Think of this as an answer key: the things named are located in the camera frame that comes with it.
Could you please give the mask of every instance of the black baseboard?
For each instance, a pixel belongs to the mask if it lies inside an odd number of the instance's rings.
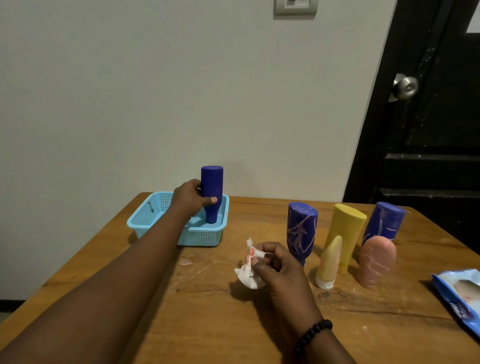
[[[0,312],[14,312],[24,300],[0,300]]]

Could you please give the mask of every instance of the pink bottle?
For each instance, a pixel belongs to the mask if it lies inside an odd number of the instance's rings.
[[[372,288],[393,267],[395,258],[396,248],[389,239],[380,235],[371,237],[360,250],[357,281]]]

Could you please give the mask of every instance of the basket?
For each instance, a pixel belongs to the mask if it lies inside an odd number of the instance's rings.
[[[170,207],[172,196],[173,192],[155,192],[148,196],[130,216],[127,225],[135,231],[139,239]],[[203,208],[198,214],[192,216],[183,229],[178,245],[217,246],[220,243],[222,231],[227,226],[229,202],[230,198],[224,194],[215,224],[206,223]]]

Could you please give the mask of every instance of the hand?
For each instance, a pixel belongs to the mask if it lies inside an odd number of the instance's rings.
[[[298,340],[323,318],[303,267],[280,243],[261,243],[255,248],[275,254],[273,259],[263,261],[253,258],[253,270],[267,284],[277,314],[290,325]]]
[[[218,201],[216,197],[201,197],[197,188],[200,188],[199,180],[190,180],[177,187],[173,191],[170,208],[179,209],[190,217],[196,215],[202,207],[213,205]]]

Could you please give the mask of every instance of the switch plate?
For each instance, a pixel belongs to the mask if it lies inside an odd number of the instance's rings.
[[[275,0],[275,15],[315,15],[318,0]]]

